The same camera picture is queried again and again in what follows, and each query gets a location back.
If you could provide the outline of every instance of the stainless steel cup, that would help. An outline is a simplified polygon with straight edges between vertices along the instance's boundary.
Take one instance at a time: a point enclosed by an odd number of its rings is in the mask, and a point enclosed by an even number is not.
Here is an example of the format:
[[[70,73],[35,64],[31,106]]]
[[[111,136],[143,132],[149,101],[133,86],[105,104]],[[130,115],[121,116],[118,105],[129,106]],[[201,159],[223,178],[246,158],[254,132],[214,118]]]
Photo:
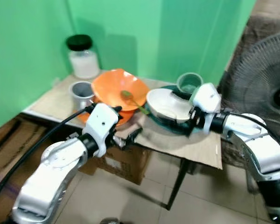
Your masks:
[[[74,103],[74,110],[79,111],[90,106],[94,100],[91,83],[86,81],[76,82],[70,86],[70,94]]]

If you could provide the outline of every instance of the black jar lid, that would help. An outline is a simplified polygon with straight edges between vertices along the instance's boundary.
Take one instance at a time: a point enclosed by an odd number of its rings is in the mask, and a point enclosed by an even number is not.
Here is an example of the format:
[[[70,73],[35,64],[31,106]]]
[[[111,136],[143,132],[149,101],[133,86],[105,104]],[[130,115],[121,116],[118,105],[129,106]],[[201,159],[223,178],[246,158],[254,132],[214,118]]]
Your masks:
[[[66,45],[73,51],[87,50],[92,47],[92,39],[84,34],[73,35],[67,38]]]

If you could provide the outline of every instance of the jar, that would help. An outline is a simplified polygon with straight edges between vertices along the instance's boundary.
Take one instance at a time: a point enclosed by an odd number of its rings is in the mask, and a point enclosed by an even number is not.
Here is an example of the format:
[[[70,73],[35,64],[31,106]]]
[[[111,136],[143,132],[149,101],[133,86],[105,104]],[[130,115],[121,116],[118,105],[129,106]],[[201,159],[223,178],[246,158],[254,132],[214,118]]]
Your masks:
[[[97,54],[91,50],[92,39],[88,35],[73,35],[66,40],[74,75],[81,79],[99,74]]]

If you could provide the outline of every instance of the green cup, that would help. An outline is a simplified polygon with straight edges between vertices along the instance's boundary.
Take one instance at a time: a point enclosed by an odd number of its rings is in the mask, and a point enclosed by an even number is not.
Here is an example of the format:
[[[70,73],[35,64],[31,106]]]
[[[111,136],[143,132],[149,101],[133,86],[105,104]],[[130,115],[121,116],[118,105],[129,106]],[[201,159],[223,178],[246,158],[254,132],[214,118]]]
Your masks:
[[[182,74],[177,79],[177,88],[181,92],[192,94],[194,90],[203,84],[203,79],[200,75],[194,72]]]

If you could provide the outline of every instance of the black table leg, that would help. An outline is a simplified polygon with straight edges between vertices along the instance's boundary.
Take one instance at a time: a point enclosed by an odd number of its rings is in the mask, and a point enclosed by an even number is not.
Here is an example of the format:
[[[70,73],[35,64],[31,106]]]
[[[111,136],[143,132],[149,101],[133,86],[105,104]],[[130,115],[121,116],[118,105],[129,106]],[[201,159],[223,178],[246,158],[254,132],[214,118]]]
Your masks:
[[[174,184],[174,187],[173,187],[173,190],[171,192],[171,195],[170,195],[170,198],[169,198],[169,201],[168,201],[168,204],[166,205],[166,209],[167,210],[170,210],[171,207],[172,207],[172,204],[175,200],[175,197],[178,193],[178,190],[182,184],[182,181],[189,169],[189,165],[190,165],[190,160],[187,160],[187,159],[182,159],[182,163],[181,163],[181,167],[180,167],[180,170],[179,170],[179,173],[178,173],[178,176],[176,178],[176,181],[175,181],[175,184]]]

